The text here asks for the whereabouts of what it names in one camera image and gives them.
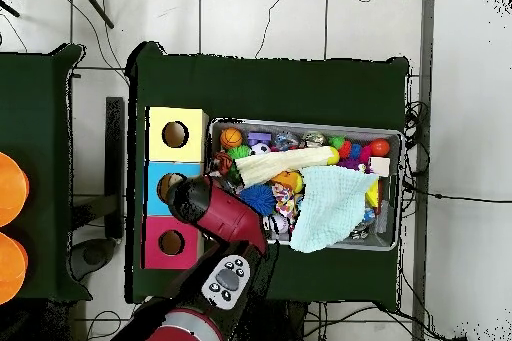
orange basketball toy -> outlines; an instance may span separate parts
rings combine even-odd
[[[227,150],[238,147],[242,144],[242,133],[235,128],[224,129],[220,134],[220,143]]]

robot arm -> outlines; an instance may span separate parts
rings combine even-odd
[[[173,216],[217,241],[110,341],[229,341],[267,251],[262,218],[208,176],[181,177],[167,192]]]

orange bowl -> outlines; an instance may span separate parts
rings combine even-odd
[[[0,226],[21,212],[28,195],[28,178],[17,163],[0,153]]]
[[[10,282],[25,273],[25,258],[17,241],[0,232],[0,281]]]

dark green table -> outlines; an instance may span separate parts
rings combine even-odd
[[[387,62],[246,60],[165,55],[143,43],[128,60],[131,77],[128,153],[126,298],[162,296],[178,271],[140,268],[144,163],[144,108],[201,108],[211,118],[260,120],[369,128],[404,128],[405,58]],[[303,254],[280,249],[268,298],[297,301],[381,302],[396,309],[398,248],[389,252],[324,249]]]
[[[20,298],[90,299],[67,270],[71,242],[68,88],[83,47],[50,54],[0,53],[0,151],[30,180],[18,217],[0,230],[27,250]]]

floor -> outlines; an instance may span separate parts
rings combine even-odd
[[[106,12],[115,24],[109,31],[111,47],[102,19],[87,0],[73,0],[83,14],[75,10],[72,16],[66,0],[4,1],[22,16],[16,19],[0,11],[0,51],[24,52],[26,47],[30,53],[48,53],[69,42],[86,46],[86,55],[75,72],[81,78],[73,79],[75,194],[102,193],[105,97],[128,98],[123,76],[110,67],[123,67],[143,40],[158,41],[172,54],[201,52],[254,58],[261,49],[258,57],[266,58],[323,59],[324,53],[327,58],[371,60],[406,56],[411,74],[419,71],[421,0],[329,0],[327,41],[325,0],[279,1],[272,10],[268,31],[269,7],[276,0],[105,0]],[[418,78],[412,77],[408,93],[413,100],[418,91]],[[98,226],[76,231],[73,241],[102,237],[102,223],[98,220],[93,222]],[[411,216],[404,220],[402,229],[403,271],[411,284],[413,230]],[[108,334],[130,318],[134,305],[123,297],[124,246],[122,241],[113,260],[86,280],[94,299],[75,309],[72,323],[76,341],[90,337],[97,338],[88,341],[108,341]],[[367,306],[329,304],[328,319],[340,319]],[[412,294],[405,284],[401,309],[412,313]],[[318,315],[318,305],[312,304],[310,311]],[[91,326],[100,312],[104,313]],[[317,326],[315,316],[309,315],[305,332]],[[398,318],[397,322],[372,309],[329,326],[327,341],[411,341],[406,329],[411,329],[410,321]],[[317,341],[318,331],[306,340]]]

